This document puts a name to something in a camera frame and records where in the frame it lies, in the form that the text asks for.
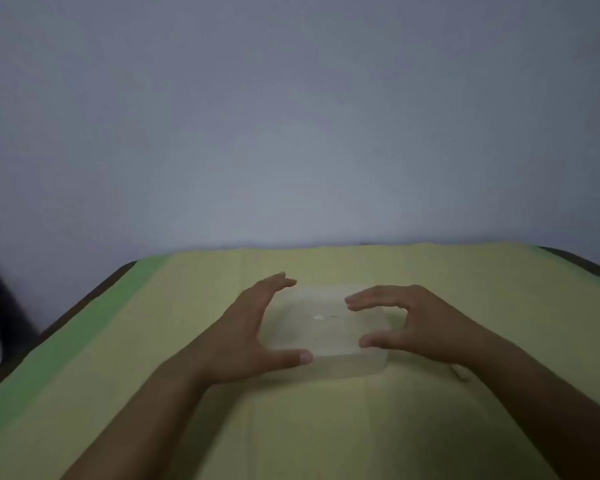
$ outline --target white wall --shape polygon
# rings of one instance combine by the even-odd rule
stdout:
[[[600,0],[0,0],[0,274],[42,329],[220,246],[600,263]]]

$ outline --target fingernail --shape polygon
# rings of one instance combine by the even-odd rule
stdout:
[[[309,352],[308,350],[305,352],[302,352],[302,354],[300,354],[300,364],[301,365],[307,365],[308,363],[312,363],[313,362],[313,354],[311,352]]]

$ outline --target transparent plastic box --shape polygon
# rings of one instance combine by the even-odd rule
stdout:
[[[309,365],[270,372],[264,379],[339,379],[384,370],[385,350],[361,349],[358,345],[364,334],[391,328],[383,309],[352,312],[344,302],[346,296],[365,288],[322,286],[277,293],[263,318],[262,343],[273,350],[309,349],[314,359]]]

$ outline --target person's right arm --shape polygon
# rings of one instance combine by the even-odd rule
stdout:
[[[421,286],[376,286],[346,298],[353,311],[407,310],[401,330],[376,331],[361,347],[399,349],[458,363],[491,389],[563,479],[600,479],[600,405],[510,341]]]

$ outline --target translucent lid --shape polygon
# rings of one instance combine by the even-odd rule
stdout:
[[[289,288],[275,295],[262,322],[272,349],[309,349],[314,356],[360,353],[360,337],[390,325],[382,308],[352,312],[344,298],[364,285]]]

